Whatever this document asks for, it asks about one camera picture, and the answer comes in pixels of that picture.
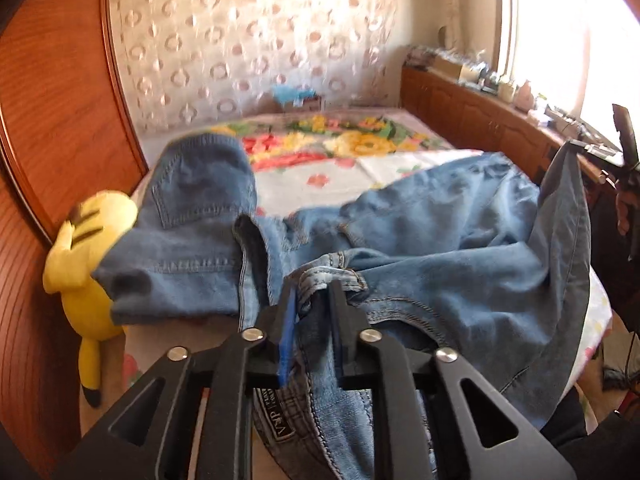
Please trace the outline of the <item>right hand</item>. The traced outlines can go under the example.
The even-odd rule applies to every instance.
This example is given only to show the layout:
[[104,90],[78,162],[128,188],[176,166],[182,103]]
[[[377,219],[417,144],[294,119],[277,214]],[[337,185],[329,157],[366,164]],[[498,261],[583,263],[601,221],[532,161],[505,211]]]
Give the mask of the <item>right hand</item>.
[[625,236],[631,229],[631,214],[639,207],[639,193],[634,188],[616,190],[617,231]]

